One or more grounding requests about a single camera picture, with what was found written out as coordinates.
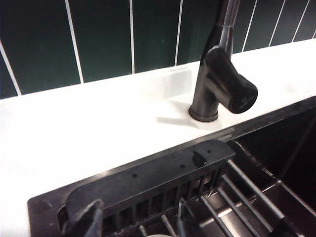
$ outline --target white countertop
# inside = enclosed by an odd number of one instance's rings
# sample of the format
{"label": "white countertop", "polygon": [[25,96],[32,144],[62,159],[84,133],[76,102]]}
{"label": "white countertop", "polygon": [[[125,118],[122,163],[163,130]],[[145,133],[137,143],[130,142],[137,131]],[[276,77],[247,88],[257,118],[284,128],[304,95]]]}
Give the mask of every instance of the white countertop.
{"label": "white countertop", "polygon": [[1,236],[29,236],[31,197],[316,95],[315,55],[316,39],[234,54],[258,99],[212,123],[188,114],[198,62],[1,100]]}

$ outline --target faucet handle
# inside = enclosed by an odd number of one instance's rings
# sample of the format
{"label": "faucet handle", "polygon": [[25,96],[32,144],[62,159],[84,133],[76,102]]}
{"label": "faucet handle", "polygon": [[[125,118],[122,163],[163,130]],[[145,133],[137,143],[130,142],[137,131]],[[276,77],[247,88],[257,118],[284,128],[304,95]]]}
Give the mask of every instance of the faucet handle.
{"label": "faucet handle", "polygon": [[208,73],[206,86],[229,111],[240,114],[252,107],[258,97],[257,87],[238,74],[225,50],[210,49],[204,59]]}

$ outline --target green tile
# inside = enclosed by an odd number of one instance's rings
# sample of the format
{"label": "green tile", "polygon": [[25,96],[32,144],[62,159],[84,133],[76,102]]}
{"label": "green tile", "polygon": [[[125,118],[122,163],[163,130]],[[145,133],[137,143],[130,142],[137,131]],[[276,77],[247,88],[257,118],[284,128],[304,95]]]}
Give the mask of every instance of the green tile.
{"label": "green tile", "polygon": [[22,94],[79,83],[64,0],[2,0],[0,15]]}
{"label": "green tile", "polygon": [[310,0],[294,41],[310,40],[316,30],[316,0]]}
{"label": "green tile", "polygon": [[269,46],[283,0],[258,0],[244,51]]}
{"label": "green tile", "polygon": [[183,0],[178,65],[200,60],[218,4],[219,0]]}
{"label": "green tile", "polygon": [[134,0],[135,72],[174,65],[180,0]]}
{"label": "green tile", "polygon": [[0,99],[17,96],[13,82],[0,54]]}
{"label": "green tile", "polygon": [[83,80],[131,74],[128,0],[70,0]]}
{"label": "green tile", "polygon": [[276,27],[271,45],[279,45],[292,42],[294,33],[300,22],[307,0],[285,1],[282,14]]}
{"label": "green tile", "polygon": [[255,0],[240,0],[234,28],[233,53],[242,51]]}

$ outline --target tile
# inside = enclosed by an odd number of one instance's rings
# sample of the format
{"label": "tile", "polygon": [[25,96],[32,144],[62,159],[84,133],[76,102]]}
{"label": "tile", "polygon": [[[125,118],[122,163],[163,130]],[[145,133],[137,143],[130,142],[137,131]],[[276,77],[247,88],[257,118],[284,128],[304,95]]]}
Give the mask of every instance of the tile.
{"label": "tile", "polygon": [[180,0],[134,0],[135,72],[174,65]]}
{"label": "tile", "polygon": [[219,0],[183,0],[178,65],[200,60],[218,4]]}
{"label": "tile", "polygon": [[0,54],[0,99],[17,96],[13,82]]}
{"label": "tile", "polygon": [[286,0],[271,46],[292,42],[307,0]]}
{"label": "tile", "polygon": [[240,0],[234,28],[233,53],[242,50],[254,5],[255,0]]}
{"label": "tile", "polygon": [[128,0],[70,0],[84,82],[131,74]]}
{"label": "tile", "polygon": [[316,0],[310,0],[294,41],[310,40],[316,30]]}
{"label": "tile", "polygon": [[80,82],[63,0],[2,0],[1,41],[22,94]]}
{"label": "tile", "polygon": [[244,51],[268,47],[283,0],[258,0]]}

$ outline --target tray holes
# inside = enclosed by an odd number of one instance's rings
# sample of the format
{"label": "tray holes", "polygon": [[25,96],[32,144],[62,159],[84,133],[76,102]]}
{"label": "tray holes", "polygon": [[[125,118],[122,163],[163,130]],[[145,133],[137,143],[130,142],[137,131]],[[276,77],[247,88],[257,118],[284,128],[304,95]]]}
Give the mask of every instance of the tray holes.
{"label": "tray holes", "polygon": [[64,224],[65,224],[66,221],[68,220],[68,215],[67,215],[66,207],[65,207],[65,206],[63,206],[62,208],[60,208],[59,211],[57,212],[57,220],[58,220],[59,229],[62,230]]}
{"label": "tray holes", "polygon": [[180,190],[180,197],[186,199],[188,196],[188,191],[189,191],[189,186],[190,186],[190,182],[187,182],[183,185],[181,185],[181,190]]}
{"label": "tray holes", "polygon": [[102,230],[104,236],[115,231],[114,216],[109,216],[103,219]]}
{"label": "tray holes", "polygon": [[159,194],[158,196],[153,197],[153,213],[159,213],[162,211],[162,197],[163,194]]}
{"label": "tray holes", "polygon": [[190,198],[198,195],[198,190],[199,190],[201,180],[202,180],[202,177],[199,177],[199,178],[194,180],[193,186],[192,186],[193,190],[192,190],[192,194],[191,194]]}
{"label": "tray holes", "polygon": [[147,217],[148,213],[148,200],[140,202],[136,205],[137,220],[141,220]]}
{"label": "tray holes", "polygon": [[125,209],[119,213],[120,226],[129,226],[133,223],[132,208]]}
{"label": "tray holes", "polygon": [[209,191],[211,189],[211,182],[212,182],[212,178],[213,178],[213,173],[214,172],[211,172],[211,173],[206,175],[205,181],[203,184],[203,191],[202,191],[203,193],[206,191]]}
{"label": "tray holes", "polygon": [[166,208],[174,206],[176,199],[177,187],[167,191]]}

